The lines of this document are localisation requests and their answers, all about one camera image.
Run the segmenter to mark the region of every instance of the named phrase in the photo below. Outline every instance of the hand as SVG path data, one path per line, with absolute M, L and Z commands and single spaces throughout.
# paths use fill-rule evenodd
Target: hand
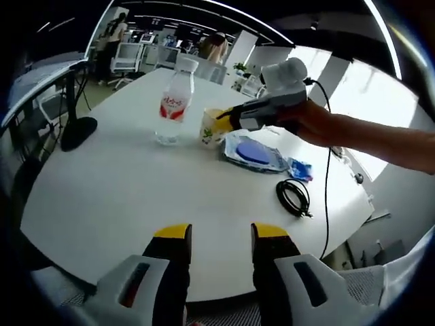
M 313 145 L 322 147 L 340 146 L 343 127 L 340 116 L 333 115 L 312 100 L 280 111 L 278 126 L 298 124 L 296 134 Z

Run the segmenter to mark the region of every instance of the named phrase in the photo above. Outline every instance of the bottle cap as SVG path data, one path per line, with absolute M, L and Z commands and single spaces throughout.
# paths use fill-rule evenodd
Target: bottle cap
M 189 58 L 184 58 L 182 56 L 179 56 L 177 58 L 177 63 L 175 64 L 175 68 L 178 71 L 189 71 L 191 73 L 194 73 L 196 68 L 198 68 L 199 62 L 189 59 Z

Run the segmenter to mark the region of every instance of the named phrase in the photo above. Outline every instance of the computer monitor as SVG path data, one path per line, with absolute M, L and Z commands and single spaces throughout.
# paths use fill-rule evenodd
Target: computer monitor
M 156 38 L 155 35 L 143 34 L 139 43 L 152 44 L 155 38 Z

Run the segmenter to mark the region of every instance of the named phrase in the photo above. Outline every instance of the plastic packaging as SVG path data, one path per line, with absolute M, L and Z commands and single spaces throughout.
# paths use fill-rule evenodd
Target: plastic packaging
M 258 163 L 252 160 L 246 160 L 237 153 L 238 146 L 246 142 L 256 146 L 257 150 L 261 150 L 263 154 L 267 156 L 266 164 L 264 161 Z M 249 131 L 244 129 L 230 132 L 225 136 L 222 144 L 222 157 L 225 161 L 259 173 L 281 173 L 290 168 L 278 149 L 268 147 L 251 139 L 249 137 Z
M 174 74 L 168 88 L 164 91 L 160 102 L 159 116 L 155 132 L 157 141 L 163 145 L 174 145 L 178 142 L 186 110 L 192 102 L 194 93 L 193 73 L 198 62 L 179 57 Z

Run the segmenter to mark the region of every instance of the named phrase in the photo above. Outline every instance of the white office chair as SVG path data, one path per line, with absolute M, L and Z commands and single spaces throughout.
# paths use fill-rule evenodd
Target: white office chair
M 250 75 L 240 89 L 240 93 L 254 98 L 259 98 L 264 94 L 264 91 L 265 88 L 260 78 L 254 75 Z
M 154 65 L 154 70 L 158 67 L 165 67 L 169 69 L 175 69 L 175 63 L 180 49 L 170 48 L 167 46 L 158 46 L 157 49 L 157 62 Z
M 127 78 L 125 73 L 136 73 L 142 62 L 143 44 L 140 43 L 120 43 L 116 51 L 115 58 L 112 58 L 110 70 L 112 73 L 122 73 L 121 78 L 111 80 L 107 85 L 116 83 L 114 90 L 117 90 L 121 83 L 133 81 Z
M 219 65 L 217 63 L 208 61 L 204 58 L 199 58 L 192 54 L 179 54 L 179 58 L 188 58 L 191 60 L 198 61 L 198 68 L 195 70 L 195 77 L 208 80 L 212 83 L 217 83 L 222 85 L 224 83 L 224 78 L 226 75 L 227 68 L 224 65 Z
M 53 132 L 59 119 L 68 113 L 65 89 L 56 90 L 56 86 L 51 86 L 33 100 L 33 107 L 40 112 L 34 115 L 35 125 L 38 128 L 45 128 L 48 124 L 50 131 Z

